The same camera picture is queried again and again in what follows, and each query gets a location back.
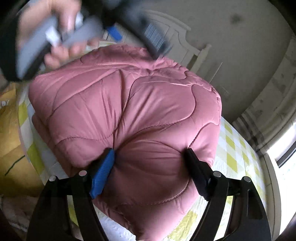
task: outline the mattress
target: mattress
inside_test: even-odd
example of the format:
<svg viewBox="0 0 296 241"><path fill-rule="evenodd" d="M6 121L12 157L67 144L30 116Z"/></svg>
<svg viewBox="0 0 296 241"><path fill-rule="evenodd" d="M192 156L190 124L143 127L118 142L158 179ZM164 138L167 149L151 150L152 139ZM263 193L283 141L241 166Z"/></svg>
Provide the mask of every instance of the mattress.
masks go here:
<svg viewBox="0 0 296 241"><path fill-rule="evenodd" d="M60 179L67 178L55 156L42 141L32 124L31 119L35 111L28 98L28 85L24 85L20 91L18 107L20 134L26 156L42 182L45 184L51 175L56 175ZM250 145L224 118L221 119L219 142L212 169L234 179L249 176L266 208L265 184L259 158ZM70 217L77 223L72 200L68 200L68 202ZM215 239L224 236L230 216L231 203L232 197L228 197ZM200 196L179 225L164 240L189 240L202 217L206 205L207 202ZM96 212L110 240L135 240L135 236L124 227L111 220L98 209L96 209Z"/></svg>

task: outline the screw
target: screw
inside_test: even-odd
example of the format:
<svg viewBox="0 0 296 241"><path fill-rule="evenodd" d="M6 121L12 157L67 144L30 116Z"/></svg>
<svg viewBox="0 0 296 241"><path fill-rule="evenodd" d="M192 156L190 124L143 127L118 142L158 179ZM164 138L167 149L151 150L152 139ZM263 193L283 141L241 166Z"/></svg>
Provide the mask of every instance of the screw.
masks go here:
<svg viewBox="0 0 296 241"><path fill-rule="evenodd" d="M57 179L56 176L51 176L51 177L49 178L49 181L50 181L50 182L54 182L56 179Z"/></svg>
<svg viewBox="0 0 296 241"><path fill-rule="evenodd" d="M213 175L214 175L215 177L221 177L221 176L222 176L221 172L218 172L218 171L214 171L214 172L213 172Z"/></svg>
<svg viewBox="0 0 296 241"><path fill-rule="evenodd" d="M86 170L80 171L79 176L84 177L87 174Z"/></svg>
<svg viewBox="0 0 296 241"><path fill-rule="evenodd" d="M248 182L248 183L251 181L251 179L250 179L249 177L247 177L247 176L244 177L244 180L245 180L246 182Z"/></svg>

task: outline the blue gripper pad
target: blue gripper pad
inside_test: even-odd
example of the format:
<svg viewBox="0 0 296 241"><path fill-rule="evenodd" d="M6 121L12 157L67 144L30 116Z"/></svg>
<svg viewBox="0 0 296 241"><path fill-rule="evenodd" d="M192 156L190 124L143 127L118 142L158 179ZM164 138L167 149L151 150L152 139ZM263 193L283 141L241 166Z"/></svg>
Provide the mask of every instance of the blue gripper pad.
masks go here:
<svg viewBox="0 0 296 241"><path fill-rule="evenodd" d="M91 190L89 192L92 199L95 199L103 191L109 173L114 165L115 152L110 149L105 159L101 162L101 166L98 171L92 176Z"/></svg>
<svg viewBox="0 0 296 241"><path fill-rule="evenodd" d="M112 38L114 38L114 40L116 42L119 42L119 41L122 40L122 36L121 36L121 34L119 33L119 31L117 30L117 28L115 26L108 27L107 31L112 36Z"/></svg>

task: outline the finger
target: finger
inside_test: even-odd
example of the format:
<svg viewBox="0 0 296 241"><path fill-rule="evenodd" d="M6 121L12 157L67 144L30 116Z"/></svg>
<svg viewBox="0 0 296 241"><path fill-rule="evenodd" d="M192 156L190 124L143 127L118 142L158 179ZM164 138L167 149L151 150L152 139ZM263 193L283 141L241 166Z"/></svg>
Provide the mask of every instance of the finger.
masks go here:
<svg viewBox="0 0 296 241"><path fill-rule="evenodd" d="M79 0L52 0L52 9L59 14L62 31L74 30L76 15L81 9Z"/></svg>
<svg viewBox="0 0 296 241"><path fill-rule="evenodd" d="M102 41L102 40L103 39L101 39L101 38L94 38L94 39L89 40L87 42L87 44L92 47L99 47L100 41Z"/></svg>
<svg viewBox="0 0 296 241"><path fill-rule="evenodd" d="M51 49L52 57L60 62L66 62L69 59L69 50L63 46L53 47Z"/></svg>
<svg viewBox="0 0 296 241"><path fill-rule="evenodd" d="M77 43L74 44L70 49L69 49L69 55L71 58L75 58L83 54L83 52L86 49L86 44L87 42L82 42L82 43Z"/></svg>
<svg viewBox="0 0 296 241"><path fill-rule="evenodd" d="M61 66L60 61L53 57L51 54L46 54L44 57L44 63L46 67L49 67L51 69L57 69Z"/></svg>

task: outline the white bed frame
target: white bed frame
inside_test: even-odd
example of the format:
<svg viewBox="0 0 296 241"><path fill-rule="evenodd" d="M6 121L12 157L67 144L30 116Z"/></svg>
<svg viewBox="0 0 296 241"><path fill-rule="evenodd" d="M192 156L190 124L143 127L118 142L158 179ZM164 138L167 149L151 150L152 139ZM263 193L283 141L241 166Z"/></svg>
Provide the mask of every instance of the white bed frame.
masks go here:
<svg viewBox="0 0 296 241"><path fill-rule="evenodd" d="M148 18L163 31L167 40L173 45L167 56L196 73L205 61L212 46L207 44L202 50L194 48L186 41L186 33L191 30L189 26L165 13L152 10L146 12ZM136 37L124 28L120 26L117 26L117 28L122 34L122 42L129 45L143 46ZM108 32L105 32L104 39L112 41Z"/></svg>
<svg viewBox="0 0 296 241"><path fill-rule="evenodd" d="M261 167L265 178L267 219L269 222L272 241L275 241L281 228L281 196L278 183L277 163L265 154L260 158Z"/></svg>

